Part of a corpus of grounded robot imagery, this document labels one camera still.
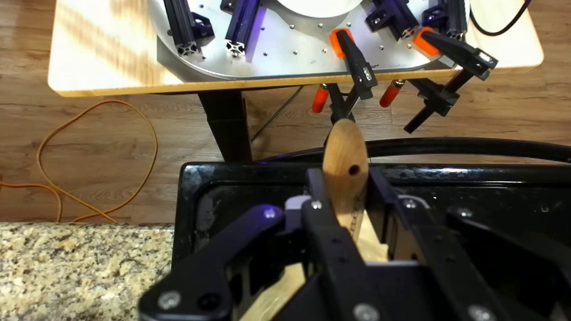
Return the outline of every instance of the table leg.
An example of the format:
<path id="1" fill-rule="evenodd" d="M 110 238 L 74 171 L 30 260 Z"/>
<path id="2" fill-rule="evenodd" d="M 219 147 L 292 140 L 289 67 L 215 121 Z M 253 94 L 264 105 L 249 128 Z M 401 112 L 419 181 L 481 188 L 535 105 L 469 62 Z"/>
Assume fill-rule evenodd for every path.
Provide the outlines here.
<path id="1" fill-rule="evenodd" d="M 205 90 L 198 94 L 217 147 L 226 162 L 249 162 L 246 103 L 240 90 Z"/>

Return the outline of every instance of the black clamp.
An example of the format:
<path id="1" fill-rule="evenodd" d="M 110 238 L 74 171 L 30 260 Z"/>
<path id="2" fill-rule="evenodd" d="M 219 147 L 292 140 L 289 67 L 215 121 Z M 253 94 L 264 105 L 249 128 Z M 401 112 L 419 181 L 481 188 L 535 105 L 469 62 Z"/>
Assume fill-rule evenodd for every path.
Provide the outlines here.
<path id="1" fill-rule="evenodd" d="M 467 42 L 446 37 L 438 31 L 419 33 L 426 42 L 438 47 L 442 55 L 449 56 L 453 62 L 462 65 L 462 71 L 453 76 L 446 85 L 438 85 L 428 78 L 410 80 L 417 88 L 419 96 L 424 97 L 424 108 L 415 113 L 405 130 L 412 133 L 419 124 L 422 124 L 433 112 L 446 115 L 449 108 L 458 99 L 456 90 L 471 78 L 478 76 L 485 80 L 488 72 L 496 67 L 497 58 L 485 53 L 479 47 L 472 47 Z"/>
<path id="2" fill-rule="evenodd" d="M 208 17 L 190 12 L 185 0 L 164 0 L 167 33 L 173 37 L 178 55 L 189 55 L 199 42 L 214 35 Z"/>
<path id="3" fill-rule="evenodd" d="M 438 0 L 422 12 L 422 24 L 462 40 L 467 30 L 463 0 Z"/>
<path id="4" fill-rule="evenodd" d="M 335 37 L 338 40 L 338 46 L 344 53 L 346 67 L 351 72 L 353 87 L 347 92 L 346 97 L 342 97 L 342 92 L 337 83 L 326 83 L 326 90 L 331 97 L 331 122 L 347 117 L 355 119 L 351 113 L 353 105 L 356 99 L 369 99 L 372 97 L 372 87 L 378 83 L 374 78 L 374 71 L 371 64 L 363 58 L 358 46 L 353 42 L 349 33 L 346 30 L 335 30 Z"/>
<path id="5" fill-rule="evenodd" d="M 396 39 L 413 33 L 419 24 L 403 0 L 372 0 L 374 10 L 365 17 L 371 31 L 388 26 Z"/>

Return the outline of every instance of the black bracket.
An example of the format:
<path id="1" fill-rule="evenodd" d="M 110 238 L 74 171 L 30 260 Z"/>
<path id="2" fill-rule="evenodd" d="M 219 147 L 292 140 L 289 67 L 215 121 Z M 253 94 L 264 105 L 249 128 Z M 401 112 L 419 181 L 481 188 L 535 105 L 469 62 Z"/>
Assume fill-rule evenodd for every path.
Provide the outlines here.
<path id="1" fill-rule="evenodd" d="M 422 24 L 463 40 L 467 30 L 463 0 L 438 0 L 437 5 L 422 12 Z"/>
<path id="2" fill-rule="evenodd" d="M 278 279 L 283 265 L 276 270 L 255 269 L 255 263 L 240 254 L 283 228 L 283 222 L 283 210 L 272 204 L 256 204 L 244 212 L 231 228 L 183 258 L 142 294 L 140 319 L 233 319 L 233 313 L 242 313 L 260 290 Z"/>
<path id="3" fill-rule="evenodd" d="M 210 19 L 190 12 L 185 0 L 164 0 L 164 8 L 178 55 L 196 51 L 201 40 L 214 35 Z"/>
<path id="4" fill-rule="evenodd" d="M 388 26 L 396 39 L 413 33 L 419 24 L 403 0 L 372 0 L 374 10 L 365 17 L 371 31 Z"/>
<path id="5" fill-rule="evenodd" d="M 246 51 L 249 33 L 255 23 L 260 0 L 228 0 L 221 1 L 223 8 L 231 10 L 231 19 L 226 30 L 226 49 L 231 55 Z"/>

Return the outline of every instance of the orange wire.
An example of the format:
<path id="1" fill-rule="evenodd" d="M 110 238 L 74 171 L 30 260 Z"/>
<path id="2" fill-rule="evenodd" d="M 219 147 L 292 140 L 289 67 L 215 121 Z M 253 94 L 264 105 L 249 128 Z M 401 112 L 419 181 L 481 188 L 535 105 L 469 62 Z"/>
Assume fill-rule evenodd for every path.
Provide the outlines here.
<path id="1" fill-rule="evenodd" d="M 48 146 L 48 142 L 49 142 L 58 131 L 62 131 L 64 128 L 67 128 L 67 126 L 73 124 L 74 121 L 82 119 L 85 113 L 92 112 L 94 108 L 103 106 L 103 105 L 108 105 L 108 103 L 123 105 L 123 106 L 137 112 L 137 113 L 144 119 L 148 130 L 151 131 L 151 138 L 153 138 L 155 147 L 153 147 L 153 154 L 151 154 L 151 158 L 149 158 L 149 162 L 148 162 L 148 171 L 144 172 L 142 179 L 139 181 L 135 192 L 133 192 L 130 197 L 126 197 L 124 201 L 121 201 L 119 204 L 115 204 L 115 206 L 112 206 L 112 208 L 103 208 L 103 210 L 101 210 L 101 208 L 98 208 L 96 204 L 92 204 L 92 203 L 78 197 L 76 194 L 69 192 L 67 188 L 57 185 L 57 183 L 48 176 L 48 172 L 44 171 L 44 165 L 42 165 L 42 151 L 44 151 L 44 147 Z M 126 206 L 126 204 L 140 192 L 140 188 L 144 187 L 144 183 L 148 181 L 148 178 L 149 178 L 149 174 L 151 174 L 151 171 L 153 171 L 153 167 L 155 167 L 156 154 L 158 154 L 158 135 L 156 135 L 156 130 L 155 130 L 153 122 L 149 121 L 149 117 L 148 117 L 139 106 L 135 106 L 135 105 L 130 105 L 130 103 L 121 101 L 121 99 L 107 99 L 107 101 L 94 103 L 94 105 L 87 106 L 85 110 L 82 110 L 80 113 L 76 113 L 76 115 L 71 117 L 69 121 L 65 121 L 64 124 L 57 126 L 57 128 L 39 144 L 37 153 L 35 153 L 35 162 L 37 162 L 37 167 L 39 167 L 40 176 L 42 176 L 48 183 L 5 183 L 5 181 L 0 181 L 0 183 L 5 185 L 5 187 L 42 187 L 42 188 L 51 190 L 51 192 L 57 195 L 57 217 L 55 217 L 57 222 L 60 220 L 60 215 L 62 215 L 62 195 L 67 195 L 67 197 L 71 197 L 73 201 L 76 201 L 76 203 L 87 206 L 89 210 L 92 210 L 92 212 L 89 212 L 89 213 L 83 213 L 83 215 L 78 215 L 78 217 L 71 219 L 69 222 L 85 220 L 85 219 L 90 219 L 90 217 L 96 217 L 96 215 L 103 215 L 103 217 L 107 217 L 107 219 L 110 219 L 110 220 L 115 220 L 114 217 L 110 217 L 110 213 L 115 212 L 115 210 L 119 210 L 119 208 L 123 208 L 123 206 Z"/>
<path id="2" fill-rule="evenodd" d="M 57 215 L 55 215 L 55 220 L 60 220 L 60 215 L 62 215 L 62 199 L 60 199 L 60 194 L 58 194 L 51 185 L 33 183 L 33 181 L 23 181 L 23 183 L 0 181 L 0 185 L 3 185 L 3 187 L 7 187 L 7 188 L 33 188 L 33 187 L 39 187 L 39 188 L 49 190 L 49 192 L 55 195 L 55 199 L 57 199 Z"/>

